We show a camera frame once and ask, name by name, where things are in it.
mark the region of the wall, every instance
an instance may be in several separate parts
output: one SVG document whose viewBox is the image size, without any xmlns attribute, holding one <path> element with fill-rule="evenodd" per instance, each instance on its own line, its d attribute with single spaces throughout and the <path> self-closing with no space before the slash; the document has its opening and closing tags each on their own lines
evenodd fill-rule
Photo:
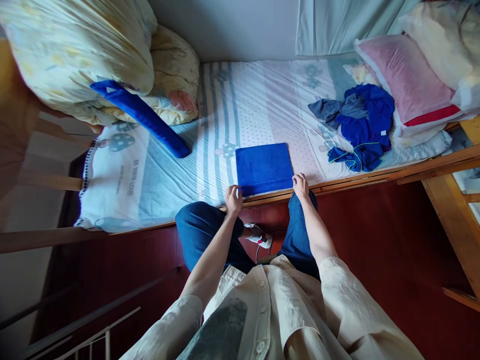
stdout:
<svg viewBox="0 0 480 360">
<path fill-rule="evenodd" d="M 299 0 L 149 0 L 158 23 L 177 32 L 200 60 L 292 60 Z"/>
<path fill-rule="evenodd" d="M 73 119 L 40 117 L 57 123 L 69 134 L 92 139 L 91 130 Z M 34 132 L 23 168 L 49 174 L 69 173 L 70 162 L 84 149 L 49 135 Z M 65 192 L 38 186 L 17 186 L 7 232 L 56 228 Z M 42 296 L 51 247 L 0 255 L 0 321 L 37 303 Z M 30 342 L 36 313 L 0 331 L 0 359 L 18 359 Z"/>
</svg>

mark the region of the pink pillow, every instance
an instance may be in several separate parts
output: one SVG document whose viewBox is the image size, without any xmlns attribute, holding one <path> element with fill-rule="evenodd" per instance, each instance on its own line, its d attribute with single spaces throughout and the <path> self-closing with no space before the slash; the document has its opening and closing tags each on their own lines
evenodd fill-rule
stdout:
<svg viewBox="0 0 480 360">
<path fill-rule="evenodd" d="M 454 91 L 435 75 L 410 37 L 387 35 L 356 40 L 355 50 L 371 68 L 378 83 L 393 96 L 395 126 L 421 125 L 418 131 L 410 129 L 409 135 L 462 114 L 450 103 Z"/>
</svg>

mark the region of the shoe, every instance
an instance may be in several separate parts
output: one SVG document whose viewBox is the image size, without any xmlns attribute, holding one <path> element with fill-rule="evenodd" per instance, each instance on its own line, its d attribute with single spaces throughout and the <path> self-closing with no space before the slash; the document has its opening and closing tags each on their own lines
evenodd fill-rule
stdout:
<svg viewBox="0 0 480 360">
<path fill-rule="evenodd" d="M 272 246 L 272 241 L 273 237 L 270 234 L 267 234 L 265 231 L 263 231 L 260 226 L 258 226 L 256 223 L 253 222 L 248 222 L 244 225 L 246 228 L 257 228 L 261 231 L 261 239 L 260 240 L 252 240 L 249 239 L 252 243 L 260 245 L 262 248 L 265 249 L 270 249 Z"/>
</svg>

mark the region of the sock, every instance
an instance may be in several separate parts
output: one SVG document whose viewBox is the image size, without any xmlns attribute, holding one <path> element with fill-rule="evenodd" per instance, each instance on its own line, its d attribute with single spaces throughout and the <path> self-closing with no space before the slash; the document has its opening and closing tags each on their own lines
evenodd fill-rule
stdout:
<svg viewBox="0 0 480 360">
<path fill-rule="evenodd" d="M 247 237 L 248 240 L 258 243 L 259 241 L 262 240 L 262 230 L 260 230 L 258 227 L 251 227 L 251 236 Z"/>
</svg>

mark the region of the red floor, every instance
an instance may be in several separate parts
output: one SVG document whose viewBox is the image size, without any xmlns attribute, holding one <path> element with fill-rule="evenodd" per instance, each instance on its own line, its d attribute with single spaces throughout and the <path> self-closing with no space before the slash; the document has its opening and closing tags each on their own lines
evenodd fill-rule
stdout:
<svg viewBox="0 0 480 360">
<path fill-rule="evenodd" d="M 478 358 L 480 313 L 442 293 L 442 286 L 464 291 L 469 286 L 421 183 L 383 183 L 317 199 L 339 256 L 426 359 Z M 244 210 L 240 217 L 269 233 L 278 232 L 272 252 L 278 251 L 288 226 L 286 202 Z M 257 246 L 244 245 L 254 259 Z M 54 318 L 69 323 L 183 264 L 175 227 L 83 242 L 77 251 L 76 297 L 68 306 L 58 304 L 56 316 L 40 318 L 40 329 L 42 324 L 52 328 Z M 259 259 L 267 253 L 261 249 Z M 112 331 L 112 359 L 117 359 L 162 316 L 187 277 L 182 268 L 77 331 L 62 350 L 141 306 Z M 102 351 L 100 341 L 95 346 Z M 84 351 L 80 358 L 87 355 Z"/>
</svg>

